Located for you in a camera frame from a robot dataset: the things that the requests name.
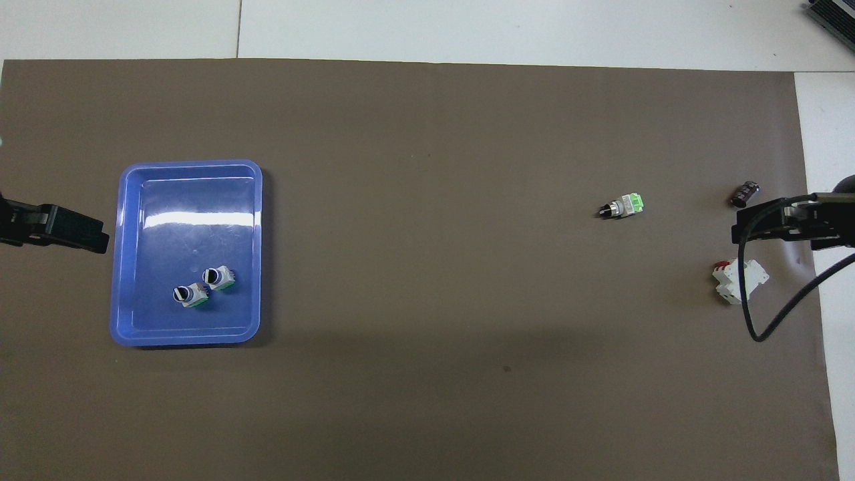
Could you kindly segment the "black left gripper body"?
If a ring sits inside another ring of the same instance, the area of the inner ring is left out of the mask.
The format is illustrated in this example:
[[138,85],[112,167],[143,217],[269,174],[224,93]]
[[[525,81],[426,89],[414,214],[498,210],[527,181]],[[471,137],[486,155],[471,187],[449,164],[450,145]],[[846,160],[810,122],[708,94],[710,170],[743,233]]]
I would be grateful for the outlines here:
[[33,237],[34,226],[40,223],[42,215],[40,205],[7,200],[1,194],[1,243],[42,247],[42,238]]

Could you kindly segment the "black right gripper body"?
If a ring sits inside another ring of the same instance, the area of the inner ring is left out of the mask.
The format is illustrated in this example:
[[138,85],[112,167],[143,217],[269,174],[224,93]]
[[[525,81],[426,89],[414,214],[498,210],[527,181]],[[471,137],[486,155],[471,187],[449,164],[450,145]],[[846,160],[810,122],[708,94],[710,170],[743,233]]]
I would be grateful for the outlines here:
[[818,207],[814,218],[827,228],[828,234],[810,241],[810,250],[854,249],[854,194],[818,192],[815,201]]

